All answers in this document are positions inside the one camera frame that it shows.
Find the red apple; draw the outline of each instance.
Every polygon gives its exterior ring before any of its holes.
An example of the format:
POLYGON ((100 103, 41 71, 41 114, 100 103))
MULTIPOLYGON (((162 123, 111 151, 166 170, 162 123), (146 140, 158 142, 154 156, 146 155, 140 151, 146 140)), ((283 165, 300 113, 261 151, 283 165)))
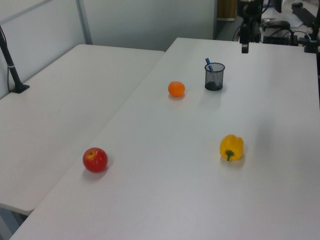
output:
POLYGON ((106 168, 108 156, 101 148, 92 147, 85 151, 82 160, 86 169, 98 173, 106 168))

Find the white wall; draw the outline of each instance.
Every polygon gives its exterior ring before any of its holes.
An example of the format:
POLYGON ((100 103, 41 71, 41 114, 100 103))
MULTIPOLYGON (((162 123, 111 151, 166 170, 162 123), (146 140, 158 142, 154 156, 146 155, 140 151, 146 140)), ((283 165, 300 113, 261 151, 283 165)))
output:
MULTIPOLYGON (((2 29, 22 82, 85 43, 76 0, 49 1, 3 24, 2 29)), ((7 63, 0 51, 0 99, 7 93, 7 63)))
POLYGON ((217 0, 79 0, 94 45, 166 51, 213 39, 217 0))

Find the black mesh pen holder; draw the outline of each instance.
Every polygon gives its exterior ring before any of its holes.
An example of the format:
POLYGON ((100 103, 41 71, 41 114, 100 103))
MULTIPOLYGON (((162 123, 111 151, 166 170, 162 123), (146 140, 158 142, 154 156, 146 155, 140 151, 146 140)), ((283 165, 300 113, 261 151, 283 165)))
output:
POLYGON ((205 65, 205 85, 204 87, 210 91, 218 91, 222 89, 224 83, 225 65, 218 62, 211 62, 205 65))

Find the pen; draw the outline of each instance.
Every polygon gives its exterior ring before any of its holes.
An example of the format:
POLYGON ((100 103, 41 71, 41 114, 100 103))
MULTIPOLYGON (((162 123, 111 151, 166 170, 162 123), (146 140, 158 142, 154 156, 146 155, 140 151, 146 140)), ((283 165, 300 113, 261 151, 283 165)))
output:
POLYGON ((208 68, 209 68, 210 72, 213 72, 214 69, 211 66, 211 62, 210 62, 209 58, 206 58, 205 61, 206 61, 206 64, 208 64, 208 68))

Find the tangerine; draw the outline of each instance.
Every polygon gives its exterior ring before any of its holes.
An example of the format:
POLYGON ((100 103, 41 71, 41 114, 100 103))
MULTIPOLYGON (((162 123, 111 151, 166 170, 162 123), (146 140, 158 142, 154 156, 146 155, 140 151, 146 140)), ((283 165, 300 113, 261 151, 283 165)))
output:
POLYGON ((169 93, 174 97, 181 97, 185 90, 185 85, 180 81, 172 81, 168 86, 169 93))

